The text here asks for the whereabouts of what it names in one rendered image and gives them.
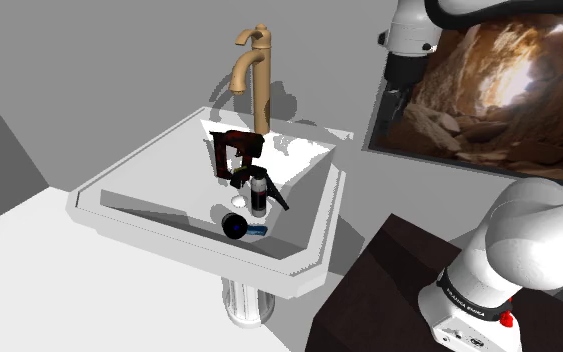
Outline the tan tall faucet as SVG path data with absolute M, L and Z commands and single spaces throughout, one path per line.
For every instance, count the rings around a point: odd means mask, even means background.
M 246 72 L 251 68 L 254 131 L 261 135 L 270 132 L 271 39 L 271 32 L 263 23 L 254 29 L 245 29 L 237 36 L 235 44 L 244 46 L 251 40 L 251 50 L 237 59 L 229 84 L 234 95 L 242 95 L 246 91 Z

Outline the black and white spray bottle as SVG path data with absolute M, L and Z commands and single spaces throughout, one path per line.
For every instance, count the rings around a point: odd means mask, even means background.
M 273 198 L 285 211 L 289 205 L 282 197 L 265 168 L 252 165 L 250 167 L 251 213 L 262 218 L 267 213 L 267 198 Z

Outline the dark red power tool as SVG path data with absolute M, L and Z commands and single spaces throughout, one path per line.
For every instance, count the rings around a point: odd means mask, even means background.
M 247 173 L 254 158 L 262 153 L 264 137 L 258 133 L 228 130 L 226 132 L 211 132 L 214 142 L 216 176 L 230 181 L 230 185 L 240 189 L 249 179 Z M 241 166 L 230 172 L 227 166 L 226 148 L 230 146 L 236 150 L 236 157 L 241 157 Z

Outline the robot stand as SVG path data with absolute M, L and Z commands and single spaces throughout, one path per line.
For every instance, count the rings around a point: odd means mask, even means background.
M 452 352 L 434 341 L 418 293 L 460 249 L 392 214 L 315 315 L 305 352 Z M 513 297 L 523 352 L 563 352 L 563 302 Z

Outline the cave wall picture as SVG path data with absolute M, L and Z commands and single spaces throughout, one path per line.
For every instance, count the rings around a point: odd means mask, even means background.
M 402 121 L 369 146 L 563 183 L 563 14 L 443 31 Z

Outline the white pedestal sink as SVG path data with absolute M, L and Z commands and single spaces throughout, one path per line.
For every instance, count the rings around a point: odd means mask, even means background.
M 249 189 L 217 177 L 213 147 L 215 133 L 252 127 L 250 115 L 203 107 L 75 189 L 67 212 L 105 237 L 224 278 L 230 319 L 261 325 L 277 298 L 325 283 L 346 178 L 333 157 L 352 134 L 274 121 L 255 164 L 281 197 L 257 218 L 235 206 Z M 228 238 L 221 221 L 235 211 L 266 233 Z

